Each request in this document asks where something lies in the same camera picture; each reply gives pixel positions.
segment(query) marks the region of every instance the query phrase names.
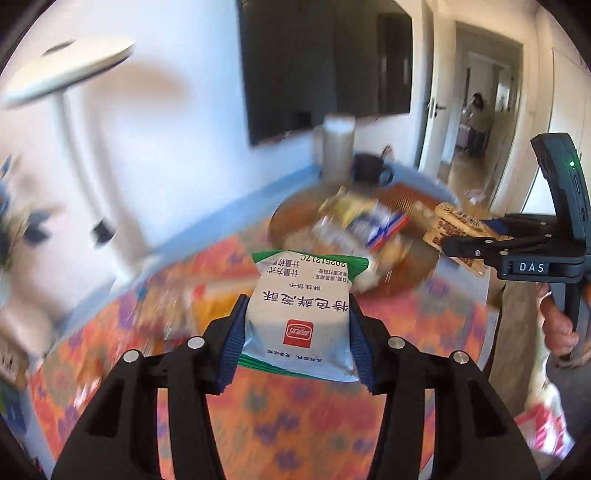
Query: person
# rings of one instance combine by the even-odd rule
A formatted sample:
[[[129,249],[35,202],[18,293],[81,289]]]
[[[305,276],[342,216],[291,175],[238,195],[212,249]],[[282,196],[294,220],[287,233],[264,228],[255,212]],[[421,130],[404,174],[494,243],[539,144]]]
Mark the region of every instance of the person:
[[[570,353],[579,339],[573,331],[570,319],[554,304],[548,295],[548,286],[540,286],[540,296],[546,295],[540,304],[544,317],[542,330],[545,344],[551,352],[546,366],[548,379],[560,392],[560,401],[566,418],[566,428],[574,440],[579,440],[586,428],[591,426],[591,362],[576,368],[559,368],[556,359]],[[591,286],[583,290],[583,298],[591,305]]]
[[[469,154],[481,158],[485,149],[486,132],[491,126],[491,116],[481,93],[475,93],[472,99],[472,103],[464,110],[462,123],[470,127],[467,142]]]

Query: metal screw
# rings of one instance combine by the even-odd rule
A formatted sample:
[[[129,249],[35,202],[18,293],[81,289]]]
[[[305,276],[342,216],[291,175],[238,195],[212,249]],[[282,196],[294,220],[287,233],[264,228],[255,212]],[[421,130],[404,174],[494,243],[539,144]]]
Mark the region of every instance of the metal screw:
[[[404,348],[404,345],[406,345],[406,342],[403,338],[400,337],[390,337],[390,339],[388,340],[388,346],[390,348],[395,348],[396,350]]]
[[[205,339],[203,337],[192,337],[187,340],[187,346],[193,350],[199,350],[205,345]]]
[[[123,360],[127,363],[132,364],[139,358],[139,352],[137,350],[128,350],[123,355]]]
[[[453,354],[453,359],[459,364],[466,364],[470,361],[470,357],[466,352],[456,352]]]

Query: white cylindrical container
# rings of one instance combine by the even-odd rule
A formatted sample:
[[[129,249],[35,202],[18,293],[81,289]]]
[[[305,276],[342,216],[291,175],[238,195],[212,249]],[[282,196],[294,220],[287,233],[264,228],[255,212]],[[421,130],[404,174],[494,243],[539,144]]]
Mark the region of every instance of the white cylindrical container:
[[[347,183],[353,170],[355,117],[328,114],[323,129],[322,182]]]

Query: green package edge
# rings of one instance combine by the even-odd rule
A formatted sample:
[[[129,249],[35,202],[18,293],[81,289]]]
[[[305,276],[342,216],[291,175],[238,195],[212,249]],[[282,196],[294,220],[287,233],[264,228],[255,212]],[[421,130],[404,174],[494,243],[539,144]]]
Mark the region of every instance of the green package edge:
[[[270,250],[265,252],[256,252],[252,254],[252,259],[255,263],[259,263],[262,260],[265,260],[273,255],[280,254],[282,252],[292,251],[295,253],[299,253],[302,255],[309,255],[311,257],[316,258],[324,258],[326,260],[334,260],[338,262],[345,262],[347,263],[347,271],[349,273],[349,280],[352,282],[353,279],[361,272],[364,272],[369,267],[369,260],[367,258],[362,257],[350,257],[348,255],[311,255],[306,252],[299,252],[296,250]],[[274,367],[267,362],[263,362],[261,360],[257,360],[251,356],[244,355],[242,353],[240,355],[240,359],[238,360],[238,365],[241,367],[250,368],[252,370],[258,370],[259,372],[266,372],[270,374],[277,374],[277,375],[285,375],[287,377],[298,377],[298,378],[314,378],[315,380],[320,380],[316,377],[311,377],[310,375],[298,374],[295,372],[290,372],[289,370],[285,370],[283,368]]]

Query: door handle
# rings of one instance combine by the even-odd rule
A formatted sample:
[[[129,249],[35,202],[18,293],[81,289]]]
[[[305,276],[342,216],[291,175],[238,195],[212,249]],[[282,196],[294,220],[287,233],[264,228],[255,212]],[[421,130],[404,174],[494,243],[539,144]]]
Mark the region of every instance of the door handle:
[[[435,117],[437,117],[437,112],[438,112],[439,110],[447,110],[447,107],[446,107],[446,106],[441,106],[441,105],[439,105],[438,103],[436,103],[436,104],[435,104],[435,115],[434,115]]]

